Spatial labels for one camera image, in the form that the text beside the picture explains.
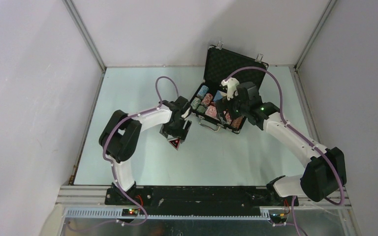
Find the blue playing card deck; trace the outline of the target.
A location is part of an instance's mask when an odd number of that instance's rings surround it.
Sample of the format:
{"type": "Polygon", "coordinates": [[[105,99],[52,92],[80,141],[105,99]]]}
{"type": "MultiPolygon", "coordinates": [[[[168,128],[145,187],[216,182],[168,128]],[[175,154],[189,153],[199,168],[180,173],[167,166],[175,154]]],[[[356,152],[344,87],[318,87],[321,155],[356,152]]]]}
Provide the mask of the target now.
{"type": "Polygon", "coordinates": [[[217,101],[221,100],[224,96],[225,96],[225,93],[223,93],[222,91],[218,90],[216,92],[216,94],[214,95],[213,102],[217,102],[217,101]]]}

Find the black red triangular button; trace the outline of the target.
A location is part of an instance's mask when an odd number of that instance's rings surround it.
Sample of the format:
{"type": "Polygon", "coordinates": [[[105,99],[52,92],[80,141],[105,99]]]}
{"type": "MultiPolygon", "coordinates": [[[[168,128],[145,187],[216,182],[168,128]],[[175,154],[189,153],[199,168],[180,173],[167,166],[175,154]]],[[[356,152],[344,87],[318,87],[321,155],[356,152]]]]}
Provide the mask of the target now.
{"type": "Polygon", "coordinates": [[[169,142],[169,144],[171,144],[171,146],[175,149],[175,150],[178,150],[179,147],[180,147],[180,144],[181,144],[181,139],[179,138],[172,138],[172,139],[169,139],[167,140],[169,142]]]}

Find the orange brown chip stack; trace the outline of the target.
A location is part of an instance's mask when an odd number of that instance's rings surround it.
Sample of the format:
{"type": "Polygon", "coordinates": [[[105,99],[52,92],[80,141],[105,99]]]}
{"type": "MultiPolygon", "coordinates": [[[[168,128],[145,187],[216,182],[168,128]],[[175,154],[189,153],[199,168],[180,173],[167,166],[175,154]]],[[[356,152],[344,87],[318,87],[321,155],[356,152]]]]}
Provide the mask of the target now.
{"type": "Polygon", "coordinates": [[[243,119],[244,119],[244,117],[238,117],[238,118],[234,119],[231,123],[231,127],[233,127],[234,129],[239,129],[243,119]]]}

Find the blue poker chip stack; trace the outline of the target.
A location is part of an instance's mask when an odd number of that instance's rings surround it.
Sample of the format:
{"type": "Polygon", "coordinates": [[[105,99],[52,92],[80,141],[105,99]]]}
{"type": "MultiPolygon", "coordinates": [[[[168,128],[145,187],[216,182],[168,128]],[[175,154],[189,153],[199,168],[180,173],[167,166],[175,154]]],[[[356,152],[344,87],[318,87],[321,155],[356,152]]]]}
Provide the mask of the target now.
{"type": "Polygon", "coordinates": [[[199,98],[199,99],[204,99],[204,97],[206,96],[207,92],[209,90],[209,87],[206,86],[206,85],[202,85],[200,87],[200,89],[198,90],[197,94],[196,94],[196,97],[199,98]]]}

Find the black poker set case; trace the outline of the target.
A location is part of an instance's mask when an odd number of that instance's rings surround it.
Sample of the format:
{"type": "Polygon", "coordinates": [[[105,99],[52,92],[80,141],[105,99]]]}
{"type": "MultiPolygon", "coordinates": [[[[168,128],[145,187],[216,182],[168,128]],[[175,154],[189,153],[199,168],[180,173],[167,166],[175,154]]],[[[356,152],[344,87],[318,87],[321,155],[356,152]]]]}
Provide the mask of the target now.
{"type": "MultiPolygon", "coordinates": [[[[202,85],[209,87],[207,93],[210,93],[213,97],[218,90],[225,93],[227,89],[221,86],[221,81],[233,77],[239,81],[239,83],[253,82],[257,88],[261,87],[264,80],[265,71],[268,69],[269,64],[263,62],[261,59],[253,59],[243,54],[225,49],[222,44],[210,45],[207,49],[205,67],[202,77],[202,82],[196,89],[194,95],[189,100],[191,101],[196,97],[196,94],[202,85]]],[[[198,118],[198,122],[201,126],[211,128],[215,125],[216,130],[227,130],[234,134],[239,134],[245,121],[244,117],[239,129],[234,129],[231,125],[221,124],[219,120],[210,118],[204,114],[198,113],[191,108],[191,111],[198,118]]]]}

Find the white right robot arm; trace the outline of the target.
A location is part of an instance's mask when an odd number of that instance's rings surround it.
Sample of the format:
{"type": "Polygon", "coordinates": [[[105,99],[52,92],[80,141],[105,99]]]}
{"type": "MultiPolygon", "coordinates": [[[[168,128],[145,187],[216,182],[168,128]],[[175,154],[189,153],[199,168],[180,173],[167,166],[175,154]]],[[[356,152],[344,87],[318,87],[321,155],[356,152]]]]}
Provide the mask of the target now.
{"type": "Polygon", "coordinates": [[[231,77],[224,79],[221,86],[226,95],[215,101],[217,117],[245,117],[284,144],[305,168],[302,175],[279,177],[268,184],[266,198],[270,204],[278,206],[287,197],[299,196],[314,202],[325,199],[334,205],[344,204],[347,177],[344,154],[339,148],[329,149],[298,131],[284,117],[282,105],[262,101],[254,83],[240,83],[231,77]]]}

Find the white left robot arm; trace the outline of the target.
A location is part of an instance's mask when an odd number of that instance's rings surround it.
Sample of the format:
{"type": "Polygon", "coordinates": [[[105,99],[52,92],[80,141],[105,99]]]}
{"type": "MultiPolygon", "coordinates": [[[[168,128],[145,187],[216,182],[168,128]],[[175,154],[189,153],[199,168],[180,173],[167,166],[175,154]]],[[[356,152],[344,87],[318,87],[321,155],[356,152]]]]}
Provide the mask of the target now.
{"type": "Polygon", "coordinates": [[[135,201],[130,158],[135,153],[140,133],[160,125],[160,134],[178,149],[188,135],[191,121],[191,105],[182,96],[175,101],[161,101],[156,107],[135,114],[115,111],[104,128],[99,144],[103,148],[103,159],[110,162],[114,185],[119,188],[117,199],[124,205],[135,201]]]}

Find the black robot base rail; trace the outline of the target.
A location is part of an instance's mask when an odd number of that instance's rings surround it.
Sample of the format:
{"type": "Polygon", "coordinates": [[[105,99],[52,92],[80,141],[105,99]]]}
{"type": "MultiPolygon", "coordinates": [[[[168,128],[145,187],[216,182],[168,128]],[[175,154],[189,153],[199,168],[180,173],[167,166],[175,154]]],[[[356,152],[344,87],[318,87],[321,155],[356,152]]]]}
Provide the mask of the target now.
{"type": "Polygon", "coordinates": [[[297,207],[298,200],[280,197],[264,186],[165,186],[135,185],[123,194],[115,185],[106,191],[109,206],[139,203],[148,215],[259,216],[261,207],[297,207]]]}

